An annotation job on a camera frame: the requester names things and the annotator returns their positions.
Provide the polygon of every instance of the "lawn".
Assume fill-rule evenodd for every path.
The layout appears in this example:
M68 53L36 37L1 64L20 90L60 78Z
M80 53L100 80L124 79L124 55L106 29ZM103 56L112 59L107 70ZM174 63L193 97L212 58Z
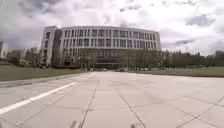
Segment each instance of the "lawn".
M0 65L0 81L24 80L81 73L71 69L39 69Z
M193 77L224 77L224 67L136 71L136 73L153 74L153 75L193 76Z

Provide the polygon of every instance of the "building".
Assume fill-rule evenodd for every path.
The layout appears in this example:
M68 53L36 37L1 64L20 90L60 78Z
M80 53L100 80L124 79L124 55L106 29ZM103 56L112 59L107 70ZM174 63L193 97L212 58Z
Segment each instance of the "building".
M8 44L0 41L0 59L7 59Z
M125 49L161 50L156 31L110 26L45 27L41 43L41 63L77 63L83 50L95 50L96 64L117 64Z

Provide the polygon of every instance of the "white line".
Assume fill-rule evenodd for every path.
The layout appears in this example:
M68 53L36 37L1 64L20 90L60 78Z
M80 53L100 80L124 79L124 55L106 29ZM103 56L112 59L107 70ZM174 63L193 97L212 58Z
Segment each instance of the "white line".
M4 113L6 113L6 112L9 112L9 111L11 111L11 110L13 110L13 109L16 109L16 108L18 108L18 107L21 107L21 106L23 106L23 105L26 105L26 104L28 104L28 103L30 103L30 102L35 101L35 100L41 99L41 98L43 98L43 97L46 97L46 96L48 96L48 95L50 95L50 94L52 94L52 93L54 93L54 92L60 91L60 90L62 90L62 89L64 89L64 88L67 88L67 87L72 86L72 85L74 85L74 84L76 84L76 82L67 84L67 85L65 85L65 86L56 88L56 89L51 90L51 91L48 91L48 92L45 92L45 93L40 94L40 95L38 95L38 96L31 97L31 98L29 98L29 99L27 99L27 100L23 100L23 101L21 101L21 102L15 103L15 104L10 105L10 106L8 106L8 107L2 108L2 109L0 109L0 115L4 114Z

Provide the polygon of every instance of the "cloud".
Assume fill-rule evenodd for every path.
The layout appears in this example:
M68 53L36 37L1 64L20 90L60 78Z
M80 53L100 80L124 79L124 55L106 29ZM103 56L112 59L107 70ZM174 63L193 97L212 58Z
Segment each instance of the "cloud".
M11 48L39 46L44 26L110 25L160 32L163 49L210 54L223 45L222 0L4 0L0 39Z

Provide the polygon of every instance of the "ground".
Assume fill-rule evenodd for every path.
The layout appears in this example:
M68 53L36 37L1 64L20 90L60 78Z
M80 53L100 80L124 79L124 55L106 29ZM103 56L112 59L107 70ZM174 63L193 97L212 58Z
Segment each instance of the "ground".
M81 73L70 69L39 69L0 65L0 81L24 80Z
M92 72L1 88L3 128L223 128L224 79Z
M136 73L153 75L194 76L194 77L224 77L224 67L182 68L158 71L136 71Z

